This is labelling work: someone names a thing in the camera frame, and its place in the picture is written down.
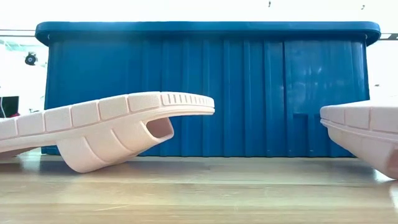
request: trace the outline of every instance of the ribbed bin side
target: ribbed bin side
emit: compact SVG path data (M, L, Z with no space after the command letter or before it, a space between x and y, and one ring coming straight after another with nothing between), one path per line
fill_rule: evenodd
M174 138L143 156L351 156L329 140L319 109L369 98L364 44L349 40L55 42L49 74L46 109L140 91L214 98L213 116L172 118Z

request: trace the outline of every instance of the pink slide sandal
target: pink slide sandal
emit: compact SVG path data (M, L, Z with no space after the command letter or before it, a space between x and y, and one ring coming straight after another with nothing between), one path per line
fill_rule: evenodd
M398 179L398 97L325 106L320 114L332 141Z
M57 145L73 170L90 172L127 161L174 135L172 116L212 115L214 100L143 92L63 106L0 121L0 157Z

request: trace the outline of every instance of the wooden tabletop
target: wooden tabletop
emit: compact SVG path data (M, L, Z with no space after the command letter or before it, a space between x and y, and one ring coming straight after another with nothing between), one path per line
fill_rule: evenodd
M357 159L138 157L77 174L0 161L0 223L398 223L398 183Z

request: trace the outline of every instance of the bin lid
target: bin lid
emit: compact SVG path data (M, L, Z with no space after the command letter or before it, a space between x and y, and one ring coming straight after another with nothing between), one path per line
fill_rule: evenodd
M42 22L35 36L48 45L50 35L72 33L250 32L263 35L365 34L366 45L380 38L375 22Z

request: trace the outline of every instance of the blue container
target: blue container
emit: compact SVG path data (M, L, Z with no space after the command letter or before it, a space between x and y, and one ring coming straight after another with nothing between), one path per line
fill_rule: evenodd
M369 99L372 22L44 22L45 109L140 91L214 98L172 118L145 156L351 157L320 124L325 105ZM43 153L58 154L56 147Z

